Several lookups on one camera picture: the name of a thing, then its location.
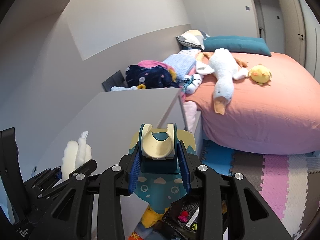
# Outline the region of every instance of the blue foam tile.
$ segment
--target blue foam tile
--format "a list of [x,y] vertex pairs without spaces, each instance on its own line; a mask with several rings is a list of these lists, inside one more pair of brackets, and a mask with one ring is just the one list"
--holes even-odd
[[213,141],[204,141],[202,163],[214,169],[217,173],[230,175],[232,154],[234,149],[220,146]]

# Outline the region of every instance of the pink blanket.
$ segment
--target pink blanket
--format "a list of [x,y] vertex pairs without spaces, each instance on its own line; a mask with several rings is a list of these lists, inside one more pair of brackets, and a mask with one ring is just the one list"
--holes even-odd
[[251,79],[234,81],[235,92],[225,115],[212,106],[216,83],[207,75],[196,93],[186,98],[202,112],[207,137],[219,145],[260,154],[303,154],[320,150],[320,85],[287,55],[272,57],[232,53],[268,67],[272,81],[264,86]]
[[197,105],[195,102],[188,101],[183,103],[183,108],[186,116],[188,131],[193,133],[193,126],[196,121]]
[[155,66],[161,66],[161,67],[165,68],[166,70],[172,69],[173,71],[175,71],[174,68],[169,66],[168,64],[160,62],[160,61],[155,61],[155,60],[142,60],[138,63],[138,66],[145,67],[145,68],[152,68]]

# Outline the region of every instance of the pink toy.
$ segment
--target pink toy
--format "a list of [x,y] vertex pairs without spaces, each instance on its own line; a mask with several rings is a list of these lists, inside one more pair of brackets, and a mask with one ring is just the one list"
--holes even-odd
[[187,223],[188,219],[186,217],[182,217],[182,216],[178,216],[178,219],[180,220],[180,222],[182,223]]
[[174,72],[174,68],[169,66],[166,63],[160,62],[160,61],[156,61],[156,60],[142,60],[138,63],[139,67],[145,67],[145,68],[151,68],[151,67],[155,67],[155,66],[161,66],[163,68],[165,68],[166,70],[172,69]]
[[182,211],[180,214],[180,216],[182,216],[182,217],[188,217],[188,215],[189,215],[188,211],[185,211],[185,210]]

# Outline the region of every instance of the blue blanket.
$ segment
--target blue blanket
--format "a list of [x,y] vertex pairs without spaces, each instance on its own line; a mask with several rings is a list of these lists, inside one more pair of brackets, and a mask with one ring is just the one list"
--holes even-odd
[[177,80],[184,80],[184,76],[190,72],[196,64],[196,59],[189,55],[173,54],[163,61],[173,67],[177,73]]

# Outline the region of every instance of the white wall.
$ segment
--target white wall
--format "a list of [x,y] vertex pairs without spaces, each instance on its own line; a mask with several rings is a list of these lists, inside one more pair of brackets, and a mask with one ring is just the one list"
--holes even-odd
[[305,0],[299,0],[306,28],[305,68],[320,83],[320,24]]
[[183,0],[192,28],[210,36],[258,37],[252,0]]
[[32,22],[63,11],[69,2],[70,0],[15,0],[0,23],[0,43]]
[[189,23],[181,0],[71,0],[63,14],[83,60],[121,41]]
[[[181,0],[71,0],[60,14],[0,45],[0,130],[16,128],[24,180],[56,135],[103,91],[101,83],[119,70],[119,60],[123,69],[137,59],[164,60],[178,49],[180,33],[166,29],[163,39],[141,38],[145,43],[123,51],[113,45],[164,28],[189,28]],[[3,188],[0,202],[6,204]]]

